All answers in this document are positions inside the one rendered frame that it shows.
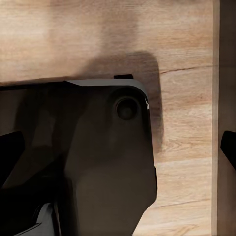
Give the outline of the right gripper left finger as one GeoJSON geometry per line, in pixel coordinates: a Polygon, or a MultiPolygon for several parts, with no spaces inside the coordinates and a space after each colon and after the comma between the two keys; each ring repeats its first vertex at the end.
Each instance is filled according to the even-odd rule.
{"type": "Polygon", "coordinates": [[[25,139],[21,131],[0,136],[0,189],[25,149],[25,139]]]}

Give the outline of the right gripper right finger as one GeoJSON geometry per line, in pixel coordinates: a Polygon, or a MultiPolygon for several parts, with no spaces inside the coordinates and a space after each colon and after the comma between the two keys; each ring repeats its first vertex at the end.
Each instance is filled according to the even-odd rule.
{"type": "Polygon", "coordinates": [[[224,131],[220,148],[236,170],[236,133],[224,131]]]}

